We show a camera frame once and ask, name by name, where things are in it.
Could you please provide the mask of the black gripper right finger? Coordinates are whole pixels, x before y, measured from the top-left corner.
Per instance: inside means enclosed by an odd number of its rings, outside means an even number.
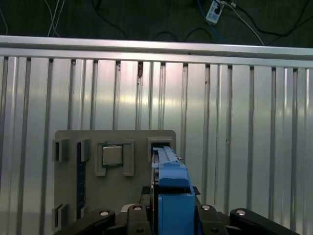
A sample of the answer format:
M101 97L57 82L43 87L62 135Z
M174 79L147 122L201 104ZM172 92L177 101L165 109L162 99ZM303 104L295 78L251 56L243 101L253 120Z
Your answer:
M251 210L237 208L229 215L212 205L202 204L195 210L197 235L295 235L296 232Z

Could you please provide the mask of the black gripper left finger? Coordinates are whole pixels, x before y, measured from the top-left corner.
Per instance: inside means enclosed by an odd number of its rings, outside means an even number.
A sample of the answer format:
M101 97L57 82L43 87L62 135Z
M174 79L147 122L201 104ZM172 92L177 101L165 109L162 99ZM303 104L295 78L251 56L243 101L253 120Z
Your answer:
M56 235L151 235L146 207L130 205L126 212L116 214L110 209L94 210L72 224L60 229Z

